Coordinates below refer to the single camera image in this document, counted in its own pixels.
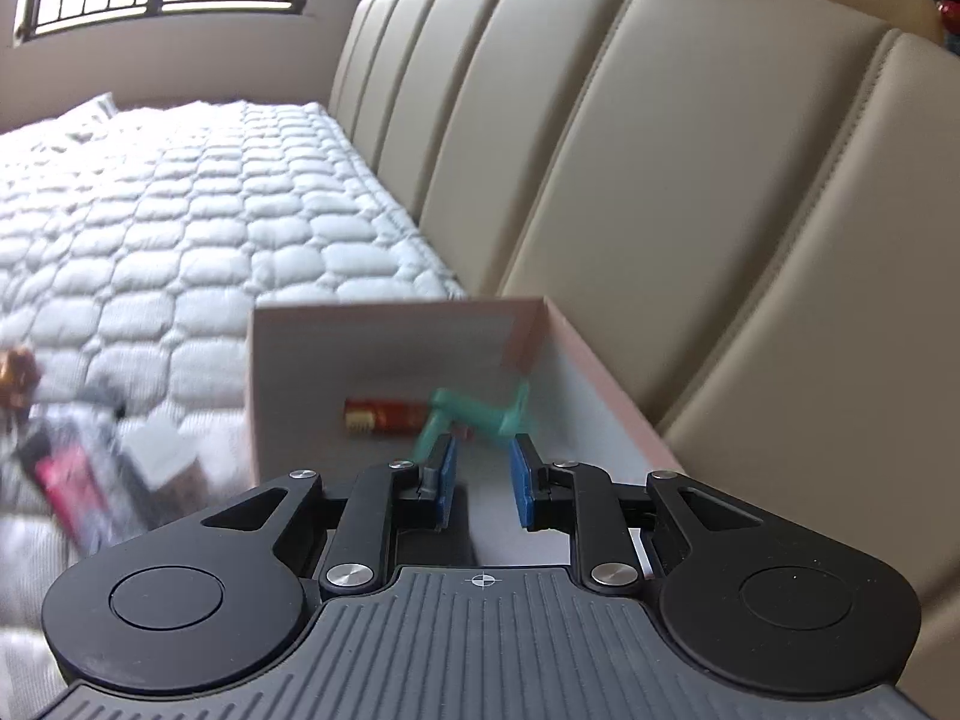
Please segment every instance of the green plastic toy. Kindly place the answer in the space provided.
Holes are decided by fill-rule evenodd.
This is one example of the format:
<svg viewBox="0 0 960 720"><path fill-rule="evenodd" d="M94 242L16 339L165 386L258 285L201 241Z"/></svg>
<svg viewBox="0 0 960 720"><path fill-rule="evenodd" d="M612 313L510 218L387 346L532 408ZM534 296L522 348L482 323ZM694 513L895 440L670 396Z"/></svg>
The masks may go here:
<svg viewBox="0 0 960 720"><path fill-rule="evenodd" d="M448 432L452 422L472 427L493 440L512 440L517 433L526 433L529 394L530 384L527 381L521 382L510 407L495 409L452 389L435 389L430 396L429 419L416 439L410 460L414 463L425 461L440 434Z"/></svg>

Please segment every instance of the open cardboard box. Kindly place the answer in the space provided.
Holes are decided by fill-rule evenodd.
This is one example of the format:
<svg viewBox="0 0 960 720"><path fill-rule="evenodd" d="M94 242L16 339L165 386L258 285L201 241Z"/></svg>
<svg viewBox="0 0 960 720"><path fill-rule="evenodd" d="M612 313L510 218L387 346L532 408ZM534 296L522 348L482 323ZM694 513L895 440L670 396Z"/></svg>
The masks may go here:
<svg viewBox="0 0 960 720"><path fill-rule="evenodd" d="M352 436L344 399L425 401L439 386L493 405L530 382L530 434L544 461L602 466L642 485L680 469L587 343L549 300L277 306L253 312L247 413L261 480L313 469L325 484L408 456L412 439ZM505 447L460 443L469 534L480 565L561 565L563 533L520 528Z"/></svg>

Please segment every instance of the white quilted mattress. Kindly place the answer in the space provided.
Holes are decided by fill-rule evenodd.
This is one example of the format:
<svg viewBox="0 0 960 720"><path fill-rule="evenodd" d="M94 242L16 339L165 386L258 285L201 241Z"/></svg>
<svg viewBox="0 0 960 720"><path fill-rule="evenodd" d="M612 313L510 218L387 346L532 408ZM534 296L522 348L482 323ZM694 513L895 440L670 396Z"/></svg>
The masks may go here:
<svg viewBox="0 0 960 720"><path fill-rule="evenodd" d="M248 313L266 302L462 295L320 105L118 113L108 95L0 136L0 347L30 343L37 398L106 375L132 423L242 430ZM241 467L208 467L221 496ZM70 550L0 460L0 717L61 687L38 625Z"/></svg>

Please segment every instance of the white wall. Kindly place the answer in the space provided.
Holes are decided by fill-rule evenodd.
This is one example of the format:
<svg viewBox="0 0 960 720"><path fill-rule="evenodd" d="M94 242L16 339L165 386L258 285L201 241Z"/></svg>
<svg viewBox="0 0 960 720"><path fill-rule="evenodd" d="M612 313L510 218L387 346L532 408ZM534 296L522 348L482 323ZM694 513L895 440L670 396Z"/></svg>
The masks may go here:
<svg viewBox="0 0 960 720"><path fill-rule="evenodd" d="M101 92L121 106L186 100L326 103L360 0L307 0L304 15L216 13L91 25L13 45L0 0L0 131Z"/></svg>

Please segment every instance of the beige leather sofa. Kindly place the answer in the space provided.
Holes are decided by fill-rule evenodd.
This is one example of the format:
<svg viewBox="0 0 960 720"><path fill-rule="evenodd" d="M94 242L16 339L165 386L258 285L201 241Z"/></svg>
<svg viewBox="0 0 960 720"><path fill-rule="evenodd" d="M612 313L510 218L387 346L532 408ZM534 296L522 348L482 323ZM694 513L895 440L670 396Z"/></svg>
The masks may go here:
<svg viewBox="0 0 960 720"><path fill-rule="evenodd" d="M822 0L363 0L330 110L689 473L899 568L904 687L960 717L955 57Z"/></svg>

